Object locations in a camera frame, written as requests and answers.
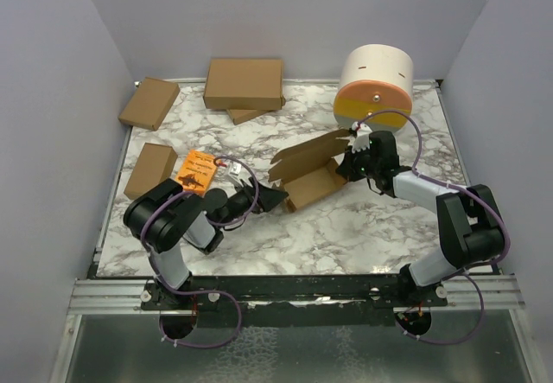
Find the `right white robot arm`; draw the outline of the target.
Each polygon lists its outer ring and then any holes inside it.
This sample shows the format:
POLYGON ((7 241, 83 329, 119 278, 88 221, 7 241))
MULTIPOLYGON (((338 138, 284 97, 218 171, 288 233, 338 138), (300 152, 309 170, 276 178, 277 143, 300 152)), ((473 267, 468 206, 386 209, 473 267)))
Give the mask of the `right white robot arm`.
POLYGON ((365 179, 380 195, 411 201, 436 215, 439 247, 397 275, 395 292, 405 305, 418 305, 429 287, 484 265, 507 248, 505 224, 489 187, 441 182, 402 165, 389 131, 357 136, 336 173, 349 182, 365 179))

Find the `brown cardboard box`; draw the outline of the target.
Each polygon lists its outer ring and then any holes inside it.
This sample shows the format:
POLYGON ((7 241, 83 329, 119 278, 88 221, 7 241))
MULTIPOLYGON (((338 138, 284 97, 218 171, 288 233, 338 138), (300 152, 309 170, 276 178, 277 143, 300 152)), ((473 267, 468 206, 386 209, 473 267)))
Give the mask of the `brown cardboard box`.
POLYGON ((284 207, 294 213, 341 190, 347 179, 337 173, 336 157, 349 145, 349 131, 338 129, 280 150, 271 160, 268 181, 288 197, 284 207))

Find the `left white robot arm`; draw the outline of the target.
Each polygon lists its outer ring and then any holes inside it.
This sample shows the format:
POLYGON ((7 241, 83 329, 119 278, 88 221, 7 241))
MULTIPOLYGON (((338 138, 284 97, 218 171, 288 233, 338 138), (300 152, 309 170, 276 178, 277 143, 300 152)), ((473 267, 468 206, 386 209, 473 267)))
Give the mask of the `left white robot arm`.
POLYGON ((241 182, 231 196, 220 188, 200 196, 167 179, 135 199, 125 210, 123 223, 146 250, 157 281, 163 284, 161 299, 178 310, 190 301, 186 282, 192 277, 180 243, 185 240, 209 254, 224 238, 224 229, 236 229, 248 214, 267 213, 287 198, 286 192, 253 178, 241 182))

